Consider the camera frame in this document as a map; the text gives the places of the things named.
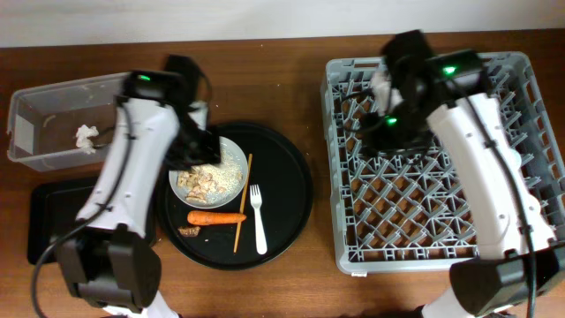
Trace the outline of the white plastic fork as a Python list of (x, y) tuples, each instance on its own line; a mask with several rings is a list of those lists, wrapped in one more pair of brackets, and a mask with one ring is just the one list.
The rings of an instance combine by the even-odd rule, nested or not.
[(256, 250), (258, 254), (265, 254), (267, 252), (267, 240), (260, 211), (262, 205), (262, 197), (260, 193), (260, 187), (258, 185), (251, 185), (250, 202), (253, 208), (255, 219)]

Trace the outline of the rice and nut scraps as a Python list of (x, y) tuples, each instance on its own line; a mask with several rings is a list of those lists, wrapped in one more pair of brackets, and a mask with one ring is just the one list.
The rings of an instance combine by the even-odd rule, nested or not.
[(223, 150), (219, 164), (205, 164), (178, 172), (174, 185), (185, 192), (190, 203), (213, 204), (233, 194), (243, 180), (243, 173), (233, 154)]

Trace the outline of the grey plate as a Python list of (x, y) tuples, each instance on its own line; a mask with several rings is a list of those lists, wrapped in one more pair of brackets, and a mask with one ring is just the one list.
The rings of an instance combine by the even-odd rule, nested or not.
[(248, 159), (232, 140), (220, 138), (221, 162), (170, 170), (169, 184), (182, 202), (198, 209), (219, 208), (235, 199), (248, 175)]

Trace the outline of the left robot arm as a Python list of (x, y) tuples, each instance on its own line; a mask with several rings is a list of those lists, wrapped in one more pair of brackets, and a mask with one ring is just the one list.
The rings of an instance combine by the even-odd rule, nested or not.
[(162, 264), (146, 240), (149, 206), (162, 166), (219, 163), (208, 123), (208, 79), (189, 57), (170, 55), (160, 71), (131, 71), (115, 97), (117, 121), (101, 175), (76, 225), (44, 252), (69, 293), (113, 317), (174, 317), (159, 292)]

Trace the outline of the wooden chopstick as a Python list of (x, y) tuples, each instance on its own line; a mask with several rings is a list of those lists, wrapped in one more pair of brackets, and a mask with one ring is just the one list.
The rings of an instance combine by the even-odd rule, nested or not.
[[(242, 197), (241, 197), (241, 201), (240, 201), (240, 206), (239, 206), (239, 214), (245, 216), (245, 202), (246, 202), (246, 196), (247, 196), (247, 190), (248, 190), (248, 185), (249, 185), (249, 178), (251, 175), (251, 168), (252, 168), (252, 154), (248, 155), (247, 158), (247, 175), (245, 177), (245, 184), (244, 184), (244, 188), (242, 191)], [(242, 227), (242, 223), (237, 223), (237, 229), (236, 229), (236, 235), (235, 235), (235, 239), (234, 239), (234, 246), (233, 246), (233, 254), (237, 253), (237, 249), (238, 249), (238, 244), (239, 244), (239, 239), (240, 239), (240, 233), (241, 233), (241, 227)]]

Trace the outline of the white napkin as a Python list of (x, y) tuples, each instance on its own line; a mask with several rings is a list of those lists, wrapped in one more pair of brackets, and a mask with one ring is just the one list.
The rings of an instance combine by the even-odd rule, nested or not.
[(99, 132), (95, 126), (88, 127), (82, 125), (75, 134), (76, 147), (83, 150), (88, 155), (94, 154), (96, 149), (94, 148), (94, 143), (91, 141), (91, 138), (97, 137), (98, 135)]

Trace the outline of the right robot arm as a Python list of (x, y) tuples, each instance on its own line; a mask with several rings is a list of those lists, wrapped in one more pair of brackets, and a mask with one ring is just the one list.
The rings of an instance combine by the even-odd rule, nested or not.
[(383, 48), (388, 76), (372, 94), (386, 107), (361, 117), (364, 155), (426, 147), (434, 135), (448, 151), (471, 210), (478, 256), (449, 270), (449, 288), (417, 317), (486, 317), (536, 299), (564, 279), (564, 245), (524, 183), (505, 137), (479, 55), (436, 55), (424, 34), (397, 34)]

